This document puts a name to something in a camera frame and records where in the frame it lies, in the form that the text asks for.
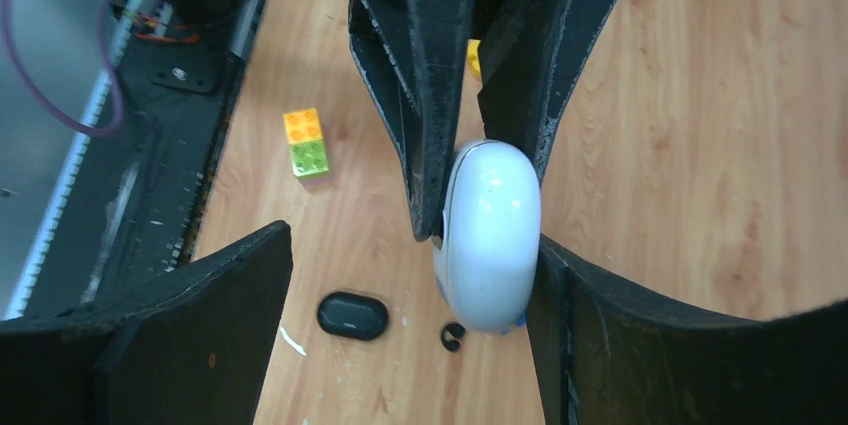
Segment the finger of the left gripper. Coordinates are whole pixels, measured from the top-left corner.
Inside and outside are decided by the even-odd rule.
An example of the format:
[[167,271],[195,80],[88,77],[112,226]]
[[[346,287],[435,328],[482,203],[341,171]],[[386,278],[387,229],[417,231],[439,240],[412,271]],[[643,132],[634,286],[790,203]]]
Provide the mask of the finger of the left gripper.
[[617,0],[504,0],[482,39],[478,95],[488,138],[543,178],[565,108]]
[[441,224],[475,0],[349,0],[353,60],[398,155],[412,233]]

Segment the black oval case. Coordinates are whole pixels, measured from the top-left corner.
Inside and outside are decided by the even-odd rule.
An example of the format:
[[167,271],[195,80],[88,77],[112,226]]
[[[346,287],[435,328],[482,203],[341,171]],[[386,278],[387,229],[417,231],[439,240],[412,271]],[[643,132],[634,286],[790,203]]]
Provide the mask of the black oval case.
[[328,334],[372,341],[388,328],[389,312],[386,305],[376,298],[334,291],[320,301],[317,321]]

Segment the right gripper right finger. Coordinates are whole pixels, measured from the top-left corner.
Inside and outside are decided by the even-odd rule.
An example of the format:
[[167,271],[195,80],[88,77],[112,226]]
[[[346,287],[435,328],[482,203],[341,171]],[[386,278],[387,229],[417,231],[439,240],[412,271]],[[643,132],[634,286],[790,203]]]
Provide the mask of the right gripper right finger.
[[540,242],[527,329],[549,424],[843,424],[847,304],[705,310]]

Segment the black ear hook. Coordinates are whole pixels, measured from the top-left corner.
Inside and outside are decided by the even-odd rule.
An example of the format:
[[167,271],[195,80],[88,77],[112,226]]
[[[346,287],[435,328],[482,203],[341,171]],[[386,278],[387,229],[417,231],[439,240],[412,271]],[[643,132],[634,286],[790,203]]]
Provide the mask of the black ear hook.
[[466,329],[461,324],[457,322],[446,323],[440,331],[442,346],[451,353],[459,351],[465,333]]

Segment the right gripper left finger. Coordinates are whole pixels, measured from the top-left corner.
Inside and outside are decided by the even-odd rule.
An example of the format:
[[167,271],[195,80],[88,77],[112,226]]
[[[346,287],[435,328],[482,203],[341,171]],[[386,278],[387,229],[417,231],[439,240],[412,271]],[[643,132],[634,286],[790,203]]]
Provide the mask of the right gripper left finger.
[[249,424],[293,269],[281,220],[130,290],[1,325],[5,424]]

